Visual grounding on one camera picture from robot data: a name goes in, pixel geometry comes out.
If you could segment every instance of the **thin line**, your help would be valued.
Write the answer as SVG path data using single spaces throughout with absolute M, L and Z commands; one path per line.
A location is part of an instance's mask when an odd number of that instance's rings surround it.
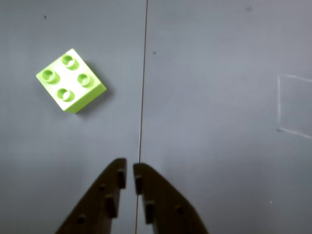
M 277 77 L 277 123 L 281 125 L 281 78 Z
M 137 219 L 138 219 L 138 196 L 136 196 L 136 234 L 137 234 Z
M 304 77 L 298 77 L 298 76 L 294 76 L 294 75 L 283 74 L 283 75 L 281 75 L 281 76 L 283 76 L 283 77 L 288 77 L 288 78 L 299 79 L 299 80 L 307 81 L 307 82 L 312 82 L 312 79 L 307 79 L 307 78 L 304 78 Z
M 139 163 L 141 162 L 141 145 L 142 145 L 142 120 L 143 120 L 143 100 L 144 100 L 145 60 L 146 60 L 146 35 L 147 35 L 147 7 L 148 7 L 148 0 L 146 0 L 146 17 L 145 17 L 143 83 L 142 83 L 142 103 L 141 103 L 141 125 L 140 125 L 139 152 L 138 152 L 138 162 Z
M 145 60 L 146 60 L 147 10 L 148 10 L 148 0 L 146 0 L 146 12 L 145 12 L 145 35 L 144 35 L 144 58 L 143 58 L 141 123 L 140 123 L 139 152 L 138 152 L 138 162 L 139 163 L 141 162 L 141 146 L 142 146 L 142 120 L 143 120 L 143 100 L 144 100 Z M 136 232 L 135 232 L 136 234 L 137 234 L 137 220 L 138 220 L 138 196 L 136 196 Z
M 302 132 L 297 132 L 297 131 L 289 130 L 289 129 L 286 129 L 286 128 L 279 128 L 279 130 L 281 130 L 281 131 L 283 131 L 285 133 L 290 133 L 290 134 L 293 134 L 293 135 L 296 135 L 296 136 L 300 136 L 300 137 L 304 137 L 304 138 L 312 140 L 312 136 L 309 136 L 309 135 L 304 134 Z

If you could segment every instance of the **black line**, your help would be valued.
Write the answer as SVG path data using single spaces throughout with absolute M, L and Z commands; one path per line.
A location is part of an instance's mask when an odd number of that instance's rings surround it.
M 146 0 L 146 18 L 145 18 L 145 39 L 144 39 L 144 61 L 143 61 L 143 83 L 142 83 L 142 103 L 141 103 L 141 126 L 140 126 L 140 141 L 139 141 L 139 152 L 138 162 L 141 162 L 141 145 L 142 145 L 142 120 L 143 120 L 143 102 L 144 102 L 144 83 L 145 83 L 145 60 L 146 60 L 146 34 L 147 34 L 147 7 L 148 0 Z
M 144 81 L 145 81 L 145 60 L 146 60 L 146 34 L 147 34 L 147 9 L 148 0 L 146 0 L 146 12 L 145 12 L 145 36 L 144 36 L 144 58 L 143 58 L 143 81 L 142 81 L 142 101 L 141 101 L 141 123 L 140 123 L 140 140 L 139 140 L 139 152 L 138 162 L 141 162 L 141 145 L 142 145 L 142 120 L 143 120 L 143 100 L 144 100 Z M 136 234 L 137 233 L 137 220 L 138 220 L 138 195 L 136 196 Z

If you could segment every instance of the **lego stud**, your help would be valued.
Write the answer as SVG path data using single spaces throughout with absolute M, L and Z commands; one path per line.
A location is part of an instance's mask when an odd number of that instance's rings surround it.
M 42 73 L 42 79 L 48 84 L 59 83 L 60 77 L 55 71 L 45 70 Z
M 77 60 L 71 57 L 70 55 L 64 55 L 62 57 L 62 63 L 69 70 L 76 70 L 79 67 L 79 63 L 77 62 Z
M 75 94 L 68 89 L 59 89 L 57 92 L 57 96 L 62 101 L 70 102 L 74 100 Z
M 88 87 L 92 85 L 93 79 L 90 76 L 81 73 L 78 76 L 77 81 L 82 85 L 82 87 Z

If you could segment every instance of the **lime green lego brick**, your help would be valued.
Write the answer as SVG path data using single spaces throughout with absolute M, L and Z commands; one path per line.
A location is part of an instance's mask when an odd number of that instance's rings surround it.
M 74 49 L 36 75 L 64 111 L 77 113 L 106 88 Z

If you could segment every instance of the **gray surface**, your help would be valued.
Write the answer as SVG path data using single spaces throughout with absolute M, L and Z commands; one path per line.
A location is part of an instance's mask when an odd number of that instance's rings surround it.
M 145 9 L 145 0 L 0 1 L 0 233 L 54 233 L 109 162 L 138 161 Z M 76 115 L 35 76 L 70 48 L 108 88 Z M 129 167 L 113 234 L 135 231 L 132 177 Z
M 0 233 L 53 233 L 111 160 L 137 162 L 145 7 L 0 2 Z M 312 78 L 311 7 L 149 0 L 141 161 L 213 234 L 312 233 L 310 85 L 277 83 Z M 72 47 L 109 89 L 77 115 L 35 78 Z M 134 232 L 131 167 L 128 179 L 112 233 Z M 138 233 L 151 233 L 139 204 Z
M 212 234 L 312 233 L 312 142 L 294 134 L 311 129 L 310 86 L 282 83 L 282 127 L 301 129 L 277 131 L 277 76 L 312 78 L 311 8 L 149 0 L 141 161 Z M 310 120 L 298 124 L 301 101 Z M 151 233 L 139 211 L 139 233 Z

